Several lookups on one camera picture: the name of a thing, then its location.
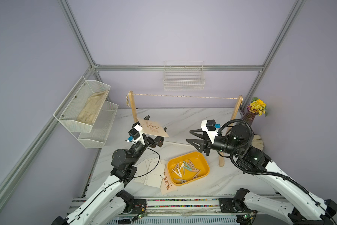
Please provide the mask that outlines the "white postcard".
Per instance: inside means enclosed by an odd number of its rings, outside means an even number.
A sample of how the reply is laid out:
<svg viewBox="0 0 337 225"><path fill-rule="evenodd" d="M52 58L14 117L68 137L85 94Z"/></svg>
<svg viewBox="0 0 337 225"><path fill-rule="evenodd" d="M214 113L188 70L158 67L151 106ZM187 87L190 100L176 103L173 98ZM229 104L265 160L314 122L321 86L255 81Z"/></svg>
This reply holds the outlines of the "white postcard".
<svg viewBox="0 0 337 225"><path fill-rule="evenodd" d="M137 167L137 171L135 174L135 182L138 183L145 183L146 181L146 173L148 172L150 166L150 161L148 159L145 159L144 161L142 161L140 164L138 164Z"/></svg>
<svg viewBox="0 0 337 225"><path fill-rule="evenodd" d="M160 160L160 162L161 162L161 164L164 164L164 165L166 165L167 163L168 163L168 161L166 161L166 160Z"/></svg>
<svg viewBox="0 0 337 225"><path fill-rule="evenodd" d="M151 163L151 162L157 163L159 161L159 158L158 157L157 158L148 158L147 161L149 163Z"/></svg>
<svg viewBox="0 0 337 225"><path fill-rule="evenodd" d="M166 165L161 163L159 163L158 165L156 164L157 164L156 162L153 161L150 162L148 170L153 171L146 175L144 184L146 186L160 188Z"/></svg>
<svg viewBox="0 0 337 225"><path fill-rule="evenodd" d="M141 127L146 135L169 137L164 128L154 121L141 121Z"/></svg>

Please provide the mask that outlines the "green plastic clothespin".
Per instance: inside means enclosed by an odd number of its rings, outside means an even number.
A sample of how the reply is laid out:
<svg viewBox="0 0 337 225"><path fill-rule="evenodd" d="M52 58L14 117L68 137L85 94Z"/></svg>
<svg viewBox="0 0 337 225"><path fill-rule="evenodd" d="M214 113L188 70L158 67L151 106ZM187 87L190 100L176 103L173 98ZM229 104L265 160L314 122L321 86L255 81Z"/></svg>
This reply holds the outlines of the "green plastic clothespin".
<svg viewBox="0 0 337 225"><path fill-rule="evenodd" d="M188 167L190 167L190 164L186 163L186 162L183 162L182 166L188 170Z"/></svg>

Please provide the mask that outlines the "white hooked clothespin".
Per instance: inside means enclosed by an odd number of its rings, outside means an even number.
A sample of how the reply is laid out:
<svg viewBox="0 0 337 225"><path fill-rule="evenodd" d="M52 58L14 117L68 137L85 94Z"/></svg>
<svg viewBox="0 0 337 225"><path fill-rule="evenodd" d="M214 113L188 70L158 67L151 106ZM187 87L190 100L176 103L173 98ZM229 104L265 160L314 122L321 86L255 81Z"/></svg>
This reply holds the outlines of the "white hooked clothespin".
<svg viewBox="0 0 337 225"><path fill-rule="evenodd" d="M182 163L180 168L179 168L179 173L181 175L185 175L185 163Z"/></svg>

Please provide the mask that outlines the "white plastic clothespin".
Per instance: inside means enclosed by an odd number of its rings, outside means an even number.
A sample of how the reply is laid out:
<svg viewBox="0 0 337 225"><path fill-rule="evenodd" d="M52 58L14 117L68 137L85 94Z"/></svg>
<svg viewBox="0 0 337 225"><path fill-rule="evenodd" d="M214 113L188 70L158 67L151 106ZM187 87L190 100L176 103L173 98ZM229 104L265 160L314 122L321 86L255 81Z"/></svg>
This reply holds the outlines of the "white plastic clothespin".
<svg viewBox="0 0 337 225"><path fill-rule="evenodd" d="M182 174L180 169L172 169L172 172L174 172L177 176L179 176L180 178L182 178Z"/></svg>

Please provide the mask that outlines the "grey plastic clothespin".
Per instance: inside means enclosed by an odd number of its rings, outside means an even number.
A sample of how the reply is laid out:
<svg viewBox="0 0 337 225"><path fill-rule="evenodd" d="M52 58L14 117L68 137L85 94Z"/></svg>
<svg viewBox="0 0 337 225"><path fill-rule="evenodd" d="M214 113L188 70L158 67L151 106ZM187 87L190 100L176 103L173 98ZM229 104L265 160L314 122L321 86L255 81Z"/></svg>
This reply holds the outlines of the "grey plastic clothespin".
<svg viewBox="0 0 337 225"><path fill-rule="evenodd" d="M184 179L177 179L177 178L174 178L174 180L179 183L179 184L183 184L183 183L186 183L187 180L184 180Z"/></svg>

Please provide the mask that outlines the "pink lettered postcard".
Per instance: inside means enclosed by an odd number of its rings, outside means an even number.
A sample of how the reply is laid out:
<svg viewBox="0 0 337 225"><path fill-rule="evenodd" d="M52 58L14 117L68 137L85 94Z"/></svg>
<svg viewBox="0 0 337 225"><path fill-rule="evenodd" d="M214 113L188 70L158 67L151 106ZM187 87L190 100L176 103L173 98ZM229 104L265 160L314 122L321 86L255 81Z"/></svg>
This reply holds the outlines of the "pink lettered postcard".
<svg viewBox="0 0 337 225"><path fill-rule="evenodd" d="M167 172L163 173L160 190L162 195L177 191L176 185L173 184Z"/></svg>

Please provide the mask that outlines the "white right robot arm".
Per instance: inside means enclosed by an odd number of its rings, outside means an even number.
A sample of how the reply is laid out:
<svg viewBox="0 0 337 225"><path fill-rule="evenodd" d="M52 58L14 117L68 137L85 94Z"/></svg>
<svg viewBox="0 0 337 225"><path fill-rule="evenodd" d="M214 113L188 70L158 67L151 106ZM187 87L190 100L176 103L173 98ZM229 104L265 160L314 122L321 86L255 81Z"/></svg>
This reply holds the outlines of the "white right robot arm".
<svg viewBox="0 0 337 225"><path fill-rule="evenodd" d="M245 174L264 181L282 195L280 202L240 188L232 199L236 212L257 211L280 219L289 225L335 225L337 204L317 197L287 175L262 150L252 146L254 133L244 120L234 119L219 125L215 120L205 120L200 129L191 130L195 139L187 142L199 152L216 151L221 157Z"/></svg>

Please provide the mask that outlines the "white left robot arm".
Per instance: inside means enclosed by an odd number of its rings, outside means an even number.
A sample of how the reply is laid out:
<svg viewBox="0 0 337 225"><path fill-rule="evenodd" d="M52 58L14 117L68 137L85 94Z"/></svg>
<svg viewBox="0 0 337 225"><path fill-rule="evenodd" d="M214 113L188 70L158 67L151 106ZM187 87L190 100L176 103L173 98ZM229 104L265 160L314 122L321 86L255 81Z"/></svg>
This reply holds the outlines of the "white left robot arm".
<svg viewBox="0 0 337 225"><path fill-rule="evenodd" d="M113 170L104 183L82 205L66 217L58 216L54 225L103 225L123 212L131 212L134 197L125 187L136 178L135 166L145 150L162 147L168 137L165 127L152 136L144 131L143 125L149 122L146 116L142 122L133 124L127 142L129 149L117 149L113 152L111 165Z"/></svg>

